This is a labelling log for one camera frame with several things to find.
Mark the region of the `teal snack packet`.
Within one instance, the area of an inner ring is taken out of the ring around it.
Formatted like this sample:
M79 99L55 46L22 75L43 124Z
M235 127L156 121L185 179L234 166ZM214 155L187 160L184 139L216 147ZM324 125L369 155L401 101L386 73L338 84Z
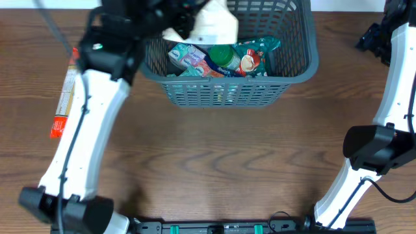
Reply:
M200 77L203 75L204 70L201 67L188 67L182 72L179 77Z

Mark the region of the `green lid spice jar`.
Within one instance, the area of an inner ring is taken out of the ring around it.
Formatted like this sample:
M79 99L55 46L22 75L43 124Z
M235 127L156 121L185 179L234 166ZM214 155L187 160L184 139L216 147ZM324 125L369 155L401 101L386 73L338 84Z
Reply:
M238 70L240 57L231 45L214 45L208 51L210 59L222 68Z

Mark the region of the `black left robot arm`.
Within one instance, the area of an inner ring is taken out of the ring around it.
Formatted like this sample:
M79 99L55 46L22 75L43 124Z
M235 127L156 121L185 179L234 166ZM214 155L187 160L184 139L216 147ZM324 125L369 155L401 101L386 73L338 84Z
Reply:
M188 38L204 1L103 1L79 42L75 90L55 156L19 204L54 233L134 233L132 218L98 196L103 153L146 55L146 40L175 29Z

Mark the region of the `green Nescafe coffee bag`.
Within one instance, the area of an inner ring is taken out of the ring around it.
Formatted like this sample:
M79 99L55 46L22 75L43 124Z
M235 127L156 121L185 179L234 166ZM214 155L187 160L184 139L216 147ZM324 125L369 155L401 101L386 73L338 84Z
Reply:
M241 59L236 72L243 77L266 77L270 70L268 55L280 45L281 41L273 36L250 38L233 44L232 48Z

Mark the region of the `tissue pocket pack bundle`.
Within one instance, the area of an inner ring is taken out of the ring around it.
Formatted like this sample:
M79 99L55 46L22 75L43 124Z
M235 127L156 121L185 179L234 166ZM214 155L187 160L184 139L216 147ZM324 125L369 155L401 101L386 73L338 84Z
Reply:
M205 51L195 45L178 43L168 52L168 58L179 69L168 74L168 77L180 75L190 66L201 67L204 70L200 77L242 77L233 70L217 66Z

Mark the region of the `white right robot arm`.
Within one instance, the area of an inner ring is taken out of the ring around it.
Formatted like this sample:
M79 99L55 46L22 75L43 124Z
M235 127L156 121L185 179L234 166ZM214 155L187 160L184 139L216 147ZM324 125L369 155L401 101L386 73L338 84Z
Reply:
M343 142L343 167L313 208L304 227L345 231L347 218L369 187L393 203L377 184L390 170L415 160L415 0L385 2L381 23L372 24L356 48L371 51L388 66L382 102L370 125L351 127Z

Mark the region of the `beige pouch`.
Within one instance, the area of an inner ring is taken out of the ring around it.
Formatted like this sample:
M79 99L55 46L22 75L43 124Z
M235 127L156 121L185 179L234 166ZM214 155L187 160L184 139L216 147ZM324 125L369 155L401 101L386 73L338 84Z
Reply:
M183 39L169 28L162 33L165 40L201 45L234 44L239 31L238 19L229 11L226 0L209 1L196 16L190 36Z

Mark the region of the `red orange spaghetti packet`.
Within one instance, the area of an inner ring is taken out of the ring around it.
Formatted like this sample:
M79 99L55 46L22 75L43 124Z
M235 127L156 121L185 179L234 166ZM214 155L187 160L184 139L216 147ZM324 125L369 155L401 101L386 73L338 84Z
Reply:
M68 69L62 85L62 91L60 93L60 99L58 101L57 110L53 119L53 125L49 135L50 138L60 138L68 121L73 99L75 78L78 73L75 61L78 58L79 52L74 47L72 49L72 56L68 63Z

